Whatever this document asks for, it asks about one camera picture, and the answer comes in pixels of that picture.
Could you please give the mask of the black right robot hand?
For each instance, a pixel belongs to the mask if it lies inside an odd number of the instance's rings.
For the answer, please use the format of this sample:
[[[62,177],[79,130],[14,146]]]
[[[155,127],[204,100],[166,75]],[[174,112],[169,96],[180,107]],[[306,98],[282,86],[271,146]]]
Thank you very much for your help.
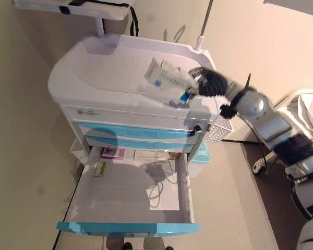
[[[188,73],[193,79],[198,78],[198,87],[187,88],[187,93],[207,97],[224,96],[226,93],[228,79],[217,71],[206,67],[197,67]]]

